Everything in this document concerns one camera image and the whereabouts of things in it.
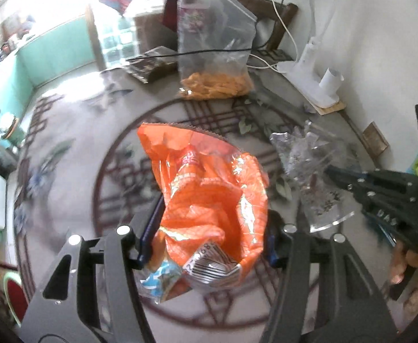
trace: clear plastic bag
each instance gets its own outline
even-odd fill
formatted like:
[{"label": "clear plastic bag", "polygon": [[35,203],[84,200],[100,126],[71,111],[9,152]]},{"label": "clear plastic bag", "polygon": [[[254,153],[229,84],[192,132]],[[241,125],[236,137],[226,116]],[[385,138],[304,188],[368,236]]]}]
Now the clear plastic bag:
[{"label": "clear plastic bag", "polygon": [[[179,52],[249,49],[256,16],[236,0],[179,0]],[[179,56],[183,88],[192,99],[231,98],[253,89],[247,72],[250,51]]]},{"label": "clear plastic bag", "polygon": [[300,189],[311,232],[325,230],[354,215],[346,208],[346,194],[325,174],[329,165],[360,170],[342,139],[316,130],[308,122],[304,130],[295,128],[293,133],[273,133],[270,140],[288,178]]}]

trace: person's hand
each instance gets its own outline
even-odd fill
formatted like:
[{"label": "person's hand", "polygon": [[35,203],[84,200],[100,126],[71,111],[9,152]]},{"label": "person's hand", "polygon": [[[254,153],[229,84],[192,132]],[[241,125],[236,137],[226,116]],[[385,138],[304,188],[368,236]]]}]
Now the person's hand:
[{"label": "person's hand", "polygon": [[406,270],[407,265],[418,268],[418,253],[415,253],[412,250],[407,250],[404,244],[398,241],[393,249],[390,264],[391,284],[399,284],[403,280],[404,271]]}]

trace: orange snack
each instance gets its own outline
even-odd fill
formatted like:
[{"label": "orange snack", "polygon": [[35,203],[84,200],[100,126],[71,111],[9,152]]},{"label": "orange snack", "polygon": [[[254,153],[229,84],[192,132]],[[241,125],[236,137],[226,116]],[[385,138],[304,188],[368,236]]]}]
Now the orange snack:
[{"label": "orange snack", "polygon": [[263,250],[268,218],[268,177],[257,159],[185,126],[142,124],[137,134],[165,197],[157,237],[170,258],[183,267],[200,246],[216,244],[240,265],[240,281]]},{"label": "orange snack", "polygon": [[195,72],[189,78],[182,80],[185,87],[180,95],[186,99],[225,99],[247,95],[253,89],[253,83],[244,73],[230,76],[225,73]]}]

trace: orange plastic bag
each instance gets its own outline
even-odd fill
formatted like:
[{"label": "orange plastic bag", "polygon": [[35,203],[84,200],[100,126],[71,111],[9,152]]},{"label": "orange plastic bag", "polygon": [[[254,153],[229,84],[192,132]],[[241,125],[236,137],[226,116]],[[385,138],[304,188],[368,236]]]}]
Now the orange plastic bag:
[{"label": "orange plastic bag", "polygon": [[268,176],[257,159],[185,126],[142,124],[137,134],[166,202],[154,258],[162,239],[190,285],[236,286],[263,251]]}]

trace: wooden board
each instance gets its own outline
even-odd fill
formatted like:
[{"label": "wooden board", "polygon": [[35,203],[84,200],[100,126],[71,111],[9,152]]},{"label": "wooden board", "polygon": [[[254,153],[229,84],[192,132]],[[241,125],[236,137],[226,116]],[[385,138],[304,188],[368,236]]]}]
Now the wooden board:
[{"label": "wooden board", "polygon": [[[238,0],[246,9],[249,9],[253,14],[256,15],[258,20],[263,18],[269,18],[275,21],[274,28],[272,29],[271,37],[269,38],[268,44],[266,45],[266,49],[274,50],[277,49],[284,34],[285,28],[282,26],[282,23],[279,21],[276,11],[272,5],[271,0]],[[298,12],[298,7],[293,4],[289,3],[287,5],[282,5],[280,3],[276,3],[276,8],[280,13],[280,17],[282,18],[284,24],[288,26],[291,22],[293,17]]]},{"label": "wooden board", "polygon": [[342,100],[340,100],[336,104],[332,105],[331,107],[320,108],[319,106],[312,103],[309,99],[307,99],[306,96],[303,95],[303,97],[306,98],[306,100],[310,103],[310,105],[312,107],[314,107],[316,109],[316,111],[319,113],[319,115],[321,115],[321,116],[328,115],[329,113],[333,113],[333,112],[337,112],[337,111],[342,111],[344,108],[346,108],[346,104]]}]

